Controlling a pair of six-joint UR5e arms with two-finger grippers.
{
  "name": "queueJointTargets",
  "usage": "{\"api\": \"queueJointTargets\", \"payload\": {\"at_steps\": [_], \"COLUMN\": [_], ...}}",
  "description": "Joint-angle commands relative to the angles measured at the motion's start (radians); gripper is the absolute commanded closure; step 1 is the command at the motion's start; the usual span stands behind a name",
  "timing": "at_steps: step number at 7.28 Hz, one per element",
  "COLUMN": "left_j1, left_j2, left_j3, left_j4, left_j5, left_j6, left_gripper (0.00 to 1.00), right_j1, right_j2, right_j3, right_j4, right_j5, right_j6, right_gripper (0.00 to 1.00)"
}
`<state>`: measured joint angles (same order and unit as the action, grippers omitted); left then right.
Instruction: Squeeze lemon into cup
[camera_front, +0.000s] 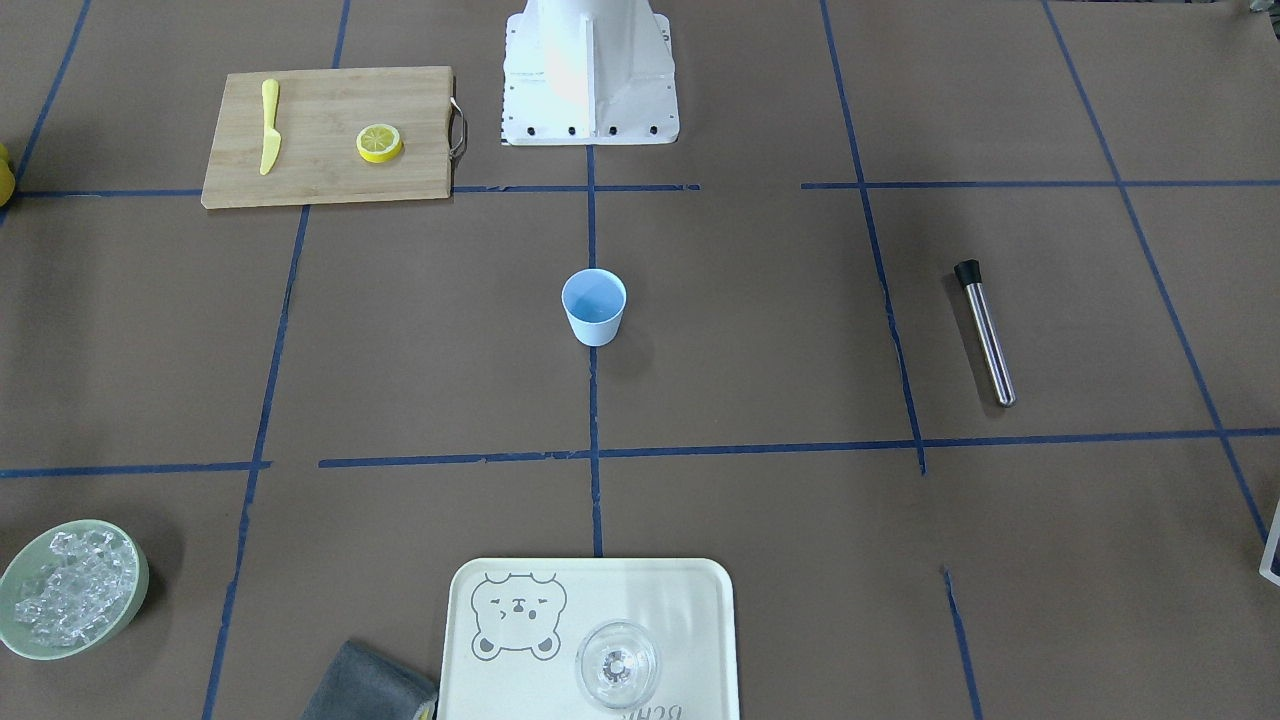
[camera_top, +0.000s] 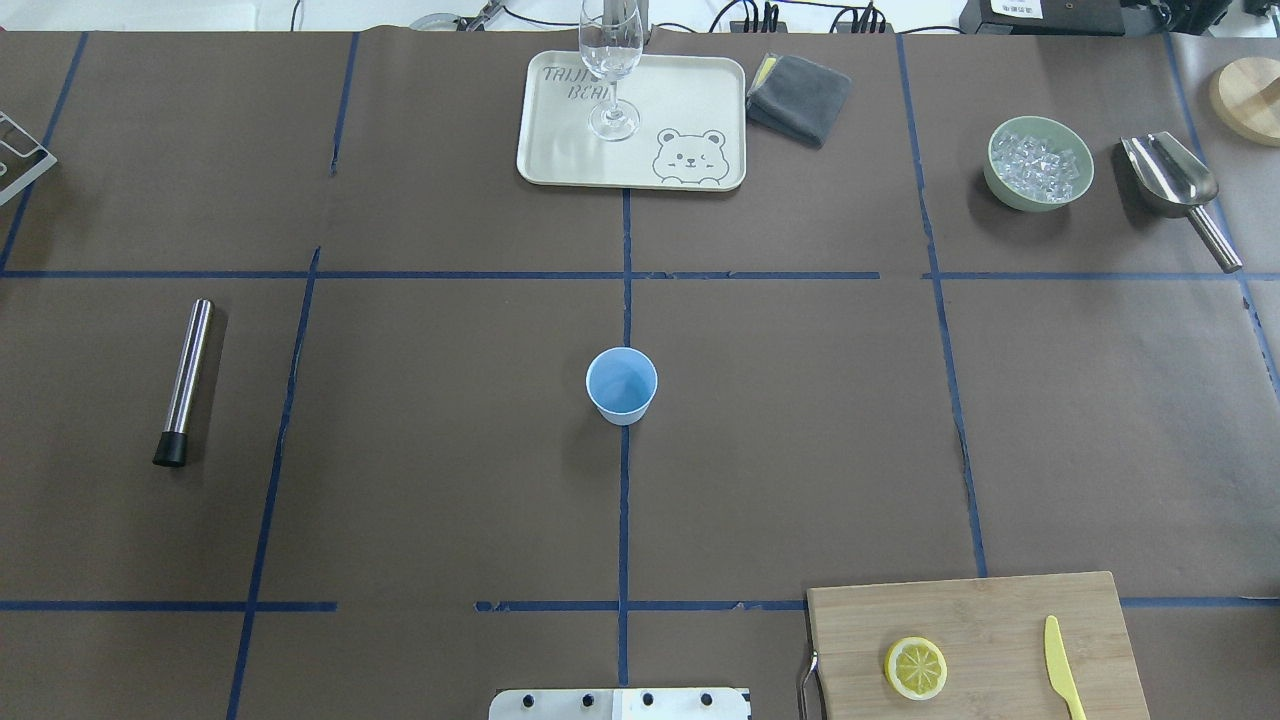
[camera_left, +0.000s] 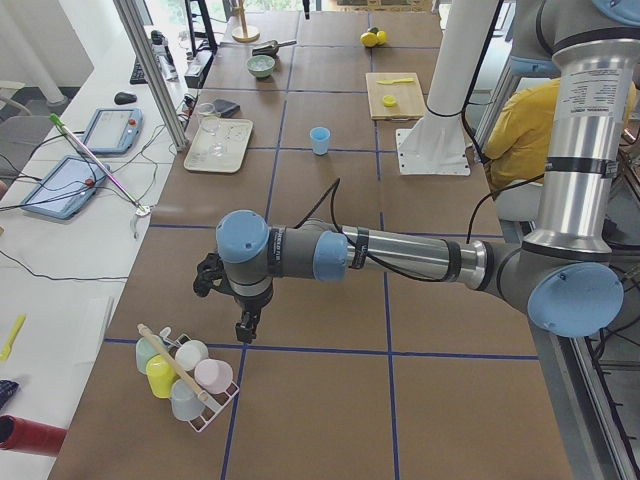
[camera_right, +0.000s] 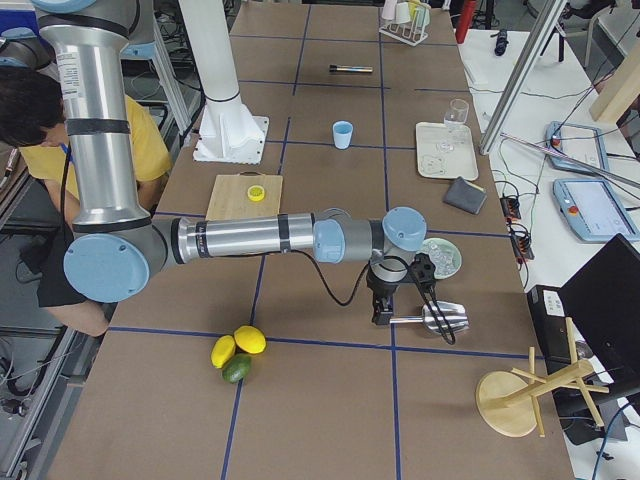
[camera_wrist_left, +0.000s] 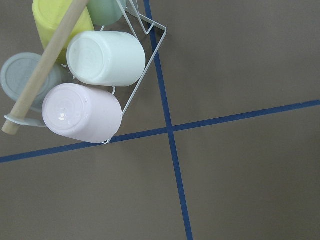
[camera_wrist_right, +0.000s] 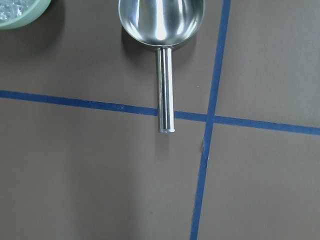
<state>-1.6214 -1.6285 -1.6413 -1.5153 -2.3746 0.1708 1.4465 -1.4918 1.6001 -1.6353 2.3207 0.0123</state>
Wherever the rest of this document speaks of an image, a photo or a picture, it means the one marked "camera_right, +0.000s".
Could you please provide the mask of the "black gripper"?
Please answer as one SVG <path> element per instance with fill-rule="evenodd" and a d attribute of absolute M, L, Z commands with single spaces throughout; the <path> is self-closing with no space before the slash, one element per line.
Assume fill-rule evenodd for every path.
<path fill-rule="evenodd" d="M 385 267 L 382 263 L 368 266 L 366 282 L 372 292 L 376 325 L 390 325 L 393 318 L 393 296 L 405 277 L 406 268 L 402 266 L 396 270 Z"/>

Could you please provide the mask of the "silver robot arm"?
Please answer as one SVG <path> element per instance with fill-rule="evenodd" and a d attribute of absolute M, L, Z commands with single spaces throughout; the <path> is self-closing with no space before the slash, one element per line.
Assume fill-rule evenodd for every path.
<path fill-rule="evenodd" d="M 38 1 L 41 36 L 53 47 L 80 211 L 64 256 L 69 283 L 98 302 L 143 290 L 158 272 L 198 258 L 312 251 L 326 263 L 365 261 L 374 318 L 390 319 L 397 285 L 412 275 L 426 237 L 423 216 L 397 207 L 381 220 L 331 209 L 195 222 L 153 219 L 140 205 L 120 56 L 142 16 L 134 1 Z"/>

